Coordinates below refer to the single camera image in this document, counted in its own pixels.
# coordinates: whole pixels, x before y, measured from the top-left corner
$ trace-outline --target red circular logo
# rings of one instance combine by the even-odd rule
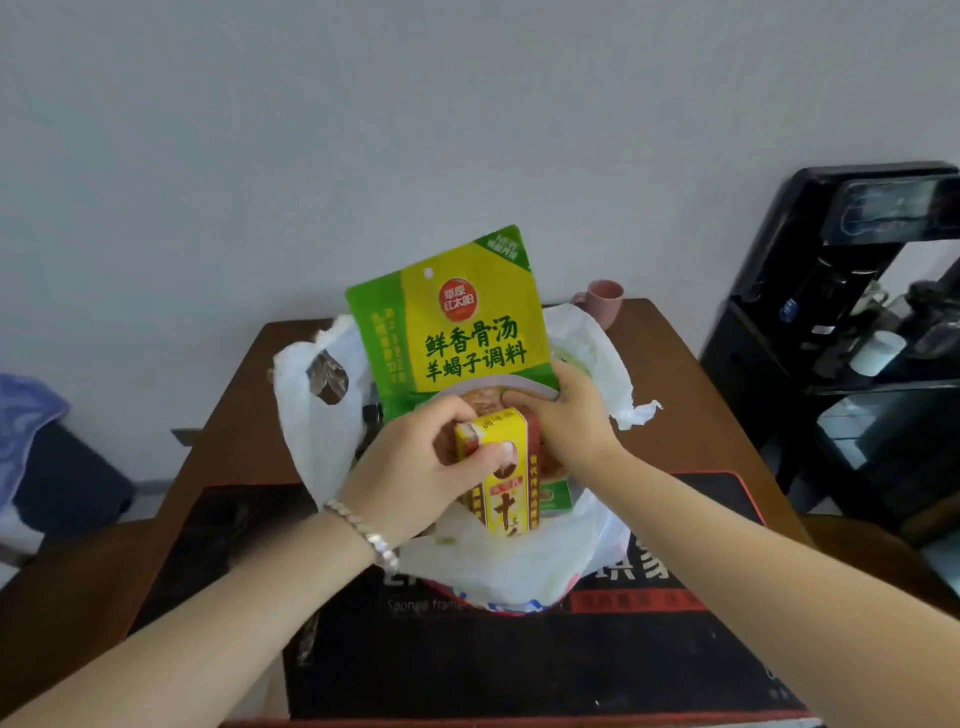
[[[477,291],[466,279],[450,279],[440,287],[440,308],[450,321],[466,321],[477,312]]]

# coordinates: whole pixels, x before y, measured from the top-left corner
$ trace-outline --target yellow and red box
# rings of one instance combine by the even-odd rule
[[[457,457],[482,445],[510,443],[512,462],[463,496],[464,505],[494,536],[515,536],[540,525],[540,422],[528,407],[508,407],[455,429]]]

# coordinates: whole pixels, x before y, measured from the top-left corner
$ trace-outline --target person's right hand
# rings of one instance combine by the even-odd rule
[[[577,478],[588,480],[591,468],[621,446],[593,380],[565,361],[554,359],[552,363],[560,382],[560,396],[555,401],[510,390],[503,394],[503,403],[530,407],[553,454]]]

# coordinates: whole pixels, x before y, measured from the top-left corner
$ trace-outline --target person's right arm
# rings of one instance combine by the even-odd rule
[[[831,728],[960,724],[960,622],[633,457],[590,379],[519,393],[547,444]]]

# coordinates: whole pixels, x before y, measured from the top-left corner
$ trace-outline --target bracelet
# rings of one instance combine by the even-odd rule
[[[353,530],[363,536],[367,543],[373,546],[373,550],[376,551],[376,564],[386,571],[388,574],[395,574],[400,568],[400,560],[396,557],[396,554],[393,550],[387,545],[387,542],[383,540],[383,537],[378,533],[373,533],[363,521],[360,520],[360,517],[357,516],[353,511],[347,508],[343,503],[341,503],[336,498],[331,498],[326,503],[324,503],[324,508],[328,511],[331,511],[344,521],[353,526]]]

